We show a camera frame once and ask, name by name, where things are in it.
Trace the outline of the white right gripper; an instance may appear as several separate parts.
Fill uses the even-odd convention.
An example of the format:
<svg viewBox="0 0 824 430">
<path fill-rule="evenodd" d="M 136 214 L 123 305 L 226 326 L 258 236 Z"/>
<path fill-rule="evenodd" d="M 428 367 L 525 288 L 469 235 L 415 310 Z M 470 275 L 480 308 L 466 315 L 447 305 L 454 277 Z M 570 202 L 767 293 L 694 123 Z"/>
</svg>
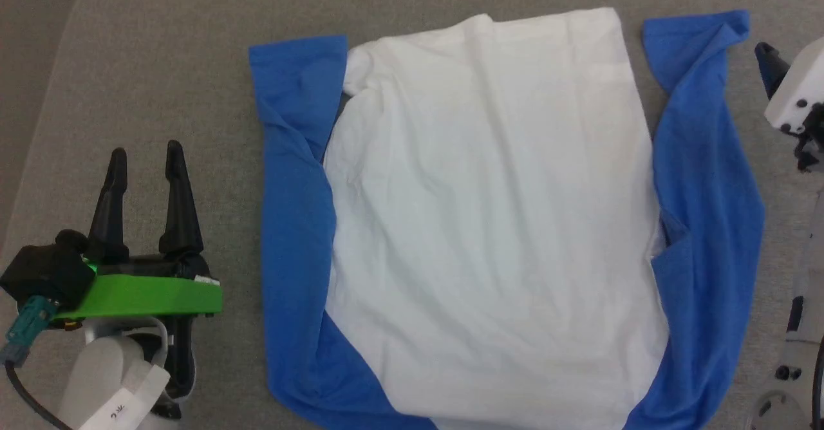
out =
<svg viewBox="0 0 824 430">
<path fill-rule="evenodd" d="M 804 46 L 792 63 L 766 42 L 754 47 L 760 78 L 770 100 L 765 118 L 771 127 L 803 131 L 813 105 L 823 101 L 823 37 Z"/>
</svg>

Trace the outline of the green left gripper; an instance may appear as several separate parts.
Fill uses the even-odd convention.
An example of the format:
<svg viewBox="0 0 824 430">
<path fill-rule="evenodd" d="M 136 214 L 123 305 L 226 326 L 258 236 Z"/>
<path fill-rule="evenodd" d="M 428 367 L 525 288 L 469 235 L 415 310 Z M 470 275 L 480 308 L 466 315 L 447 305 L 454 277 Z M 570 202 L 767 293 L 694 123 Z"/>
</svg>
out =
<svg viewBox="0 0 824 430">
<path fill-rule="evenodd" d="M 169 183 L 167 221 L 158 250 L 167 257 L 199 254 L 203 238 L 182 144 L 169 140 L 165 177 Z M 92 216 L 86 259 L 54 271 L 59 319 L 217 315 L 223 289 L 208 275 L 202 257 L 168 260 L 162 255 L 129 257 L 124 243 L 123 197 L 127 154 L 111 153 Z"/>
</svg>

